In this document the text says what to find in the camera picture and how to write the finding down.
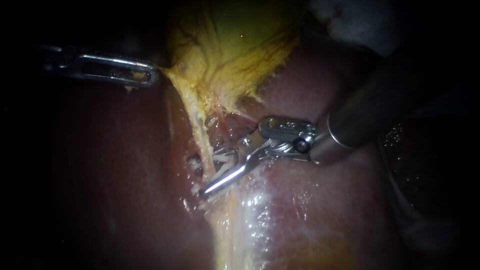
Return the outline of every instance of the metal jaw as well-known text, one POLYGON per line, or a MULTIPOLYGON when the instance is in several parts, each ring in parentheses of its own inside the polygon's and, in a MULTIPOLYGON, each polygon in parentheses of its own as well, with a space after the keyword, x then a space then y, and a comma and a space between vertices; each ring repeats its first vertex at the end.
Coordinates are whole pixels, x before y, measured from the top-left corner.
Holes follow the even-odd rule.
POLYGON ((78 47, 37 45, 42 54, 44 75, 96 80, 144 88, 159 78, 157 68, 148 61, 100 53, 78 47))
POLYGON ((250 135, 223 145, 213 155, 236 155, 236 165, 200 190, 208 198, 231 185, 267 158, 310 161, 308 152, 315 137, 314 126, 306 121, 269 117, 260 121, 250 135))

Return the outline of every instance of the metal shaft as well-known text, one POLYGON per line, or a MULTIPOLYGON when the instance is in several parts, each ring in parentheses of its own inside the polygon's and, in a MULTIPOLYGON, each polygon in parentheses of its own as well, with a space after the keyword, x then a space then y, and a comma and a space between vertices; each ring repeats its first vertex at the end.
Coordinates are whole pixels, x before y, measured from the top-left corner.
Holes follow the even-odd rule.
POLYGON ((313 162, 327 165, 344 158, 443 89, 451 64, 448 50, 431 40, 413 36, 318 122, 313 162))

